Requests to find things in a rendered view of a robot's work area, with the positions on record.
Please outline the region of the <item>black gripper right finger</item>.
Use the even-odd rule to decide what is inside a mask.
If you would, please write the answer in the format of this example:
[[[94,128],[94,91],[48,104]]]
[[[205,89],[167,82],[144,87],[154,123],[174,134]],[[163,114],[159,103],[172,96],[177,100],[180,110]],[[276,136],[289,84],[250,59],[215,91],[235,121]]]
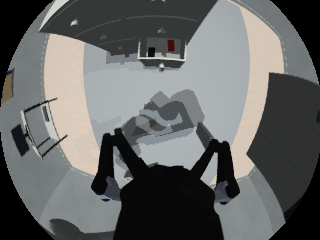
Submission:
[[[240,193],[239,186],[234,177],[230,145],[227,141],[220,143],[217,139],[214,139],[202,122],[198,122],[196,134],[203,144],[205,152],[189,173],[181,180],[178,190],[183,195],[188,195],[192,192],[215,152],[218,153],[218,163],[216,187],[214,188],[214,203],[220,202],[220,204],[225,205]]]

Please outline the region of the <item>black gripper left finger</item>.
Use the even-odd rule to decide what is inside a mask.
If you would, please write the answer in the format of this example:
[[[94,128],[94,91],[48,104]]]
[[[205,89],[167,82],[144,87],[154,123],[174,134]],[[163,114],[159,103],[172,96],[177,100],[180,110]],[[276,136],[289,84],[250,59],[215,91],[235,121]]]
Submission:
[[[102,138],[98,171],[91,184],[91,189],[97,196],[107,202],[121,201],[120,191],[114,177],[113,146],[117,146],[133,178],[138,176],[147,190],[152,194],[162,191],[163,182],[151,171],[141,157],[138,157],[130,144],[130,137],[136,129],[136,117],[132,117],[125,126],[114,129],[115,135],[105,133]]]

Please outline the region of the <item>grey drawer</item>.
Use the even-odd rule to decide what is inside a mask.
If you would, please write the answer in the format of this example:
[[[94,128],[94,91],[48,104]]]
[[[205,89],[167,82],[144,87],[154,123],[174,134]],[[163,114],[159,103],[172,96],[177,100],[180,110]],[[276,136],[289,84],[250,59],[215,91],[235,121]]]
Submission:
[[[186,62],[187,40],[174,39],[175,51],[168,51],[167,40],[168,38],[139,38],[138,60],[144,65],[159,65],[159,68],[164,68],[164,65],[181,67]],[[153,42],[156,43],[155,55],[148,57],[149,43]]]
[[[116,40],[116,41],[111,41],[107,43],[102,43],[97,46],[100,46],[110,52],[112,51],[123,51],[123,50],[128,50],[128,49],[138,49],[139,42],[137,41],[136,38],[131,38],[131,39],[123,39],[123,40]]]
[[[165,15],[126,18],[138,37],[171,37],[188,39],[198,20]]]
[[[48,22],[43,31],[73,36],[91,26],[118,17],[104,0],[72,0]]]
[[[111,0],[121,14],[175,14],[200,19],[211,0]]]
[[[75,37],[96,45],[112,40],[133,38],[134,35],[124,22],[118,19],[90,28]]]

